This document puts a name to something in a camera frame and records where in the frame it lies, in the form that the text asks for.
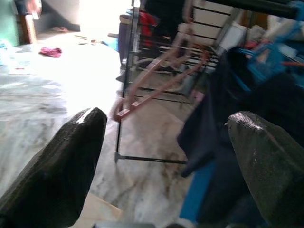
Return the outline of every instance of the blue hanger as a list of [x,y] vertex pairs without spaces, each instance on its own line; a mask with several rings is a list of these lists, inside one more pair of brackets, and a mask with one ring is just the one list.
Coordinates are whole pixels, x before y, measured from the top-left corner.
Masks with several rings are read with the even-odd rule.
[[[286,67],[281,64],[284,60],[284,56],[279,50],[279,45],[291,38],[296,32],[298,32],[301,29],[301,22],[304,20],[304,2],[294,1],[289,5],[298,8],[298,15],[296,17],[295,25],[287,34],[277,37],[272,44],[263,45],[254,52],[246,49],[238,50],[240,53],[252,56],[248,61],[247,67],[253,73],[254,80],[257,84],[267,80],[273,75],[284,72],[286,70]],[[259,63],[257,61],[257,58],[266,50],[269,51],[267,59],[265,62]],[[250,89],[241,81],[241,79],[235,73],[233,73],[233,75],[236,78],[238,84],[244,89],[244,91],[249,92]]]

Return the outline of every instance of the pink cloth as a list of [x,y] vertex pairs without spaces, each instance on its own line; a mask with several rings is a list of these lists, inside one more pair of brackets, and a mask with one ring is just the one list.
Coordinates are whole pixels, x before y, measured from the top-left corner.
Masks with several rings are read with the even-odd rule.
[[44,56],[50,56],[53,58],[59,58],[61,56],[62,50],[60,48],[48,48],[48,47],[43,47],[40,51],[40,54]]

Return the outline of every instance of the marble floor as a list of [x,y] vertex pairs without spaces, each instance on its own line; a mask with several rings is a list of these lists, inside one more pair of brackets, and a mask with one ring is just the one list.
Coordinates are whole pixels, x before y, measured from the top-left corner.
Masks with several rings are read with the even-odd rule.
[[[38,55],[58,47],[55,59]],[[30,158],[75,113],[99,107],[110,114],[121,89],[118,53],[104,45],[77,45],[73,33],[42,34],[25,53],[15,55],[29,75],[0,67],[0,196]],[[121,154],[184,159],[176,135],[191,109],[153,101],[123,122]],[[109,121],[91,193],[123,211],[122,221],[150,222],[162,228],[177,220],[191,178],[182,165],[143,161],[114,163],[117,123]]]

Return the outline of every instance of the clothes drying rack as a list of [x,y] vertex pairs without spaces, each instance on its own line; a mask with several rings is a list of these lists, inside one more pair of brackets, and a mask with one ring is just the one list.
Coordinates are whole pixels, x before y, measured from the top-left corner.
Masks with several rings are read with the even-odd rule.
[[[232,22],[236,19],[236,17],[240,13],[240,9],[255,11],[255,12],[262,12],[266,14],[271,14],[275,16],[281,16],[285,18],[293,19],[297,13],[297,9],[293,7],[286,6],[287,3],[291,2],[290,0],[208,0],[209,2],[218,3],[230,7],[234,7],[231,12],[224,12],[224,11],[217,11],[213,9],[204,8],[198,5],[194,5],[194,13],[202,13],[202,12],[210,12],[215,13],[219,15],[226,16],[226,20],[222,25],[215,25],[212,23],[205,23],[205,22],[199,22],[194,20],[194,24],[200,25],[200,26],[206,26],[207,28],[216,28],[219,29],[219,32],[215,37],[207,37],[201,34],[194,34],[199,39],[201,39],[202,43],[206,43],[208,40],[210,43],[209,51],[212,52],[212,57],[210,58],[209,62],[206,64],[206,66],[202,67],[194,76],[194,84],[192,85],[192,89],[194,89],[195,85],[197,84],[200,76],[206,71],[207,68],[215,68],[217,64],[218,59],[218,53],[220,53],[220,44],[222,40],[224,39],[226,33],[228,32],[229,28],[231,27]],[[123,90],[122,90],[122,98],[125,98],[127,96],[128,92],[128,86],[130,84],[130,70],[134,67],[134,59],[140,58],[151,58],[151,56],[145,56],[142,54],[140,47],[141,42],[144,42],[143,40],[149,40],[150,37],[141,36],[138,32],[139,26],[146,26],[141,25],[139,23],[139,6],[140,1],[139,0],[132,0],[132,7],[133,7],[133,13],[131,17],[131,24],[128,31],[128,37],[127,37],[127,49],[128,49],[128,57],[126,61],[126,69],[125,69],[125,77],[123,82]],[[158,39],[156,41],[157,46],[161,52],[165,52],[168,48],[170,48],[170,44],[166,40]],[[140,90],[145,92],[153,92],[153,88],[147,88],[147,87],[141,87]],[[180,92],[173,92],[173,91],[164,91],[164,94],[170,94],[170,95],[176,95],[179,97],[186,97],[185,94]],[[164,99],[164,98],[155,98],[156,100],[161,101],[167,101],[167,102],[177,102],[180,103],[182,106],[183,103],[190,104],[190,102],[185,102],[181,100],[176,99]],[[147,162],[162,162],[162,163],[175,163],[175,164],[186,164],[186,161],[179,161],[179,160],[168,160],[168,159],[158,159],[158,158],[149,158],[149,157],[138,157],[138,156],[130,156],[130,155],[121,155],[120,154],[120,141],[122,137],[122,125],[123,121],[120,121],[118,124],[118,131],[116,136],[116,148],[115,148],[115,156],[114,161],[115,163],[118,162],[118,160],[138,160],[138,161],[147,161]]]

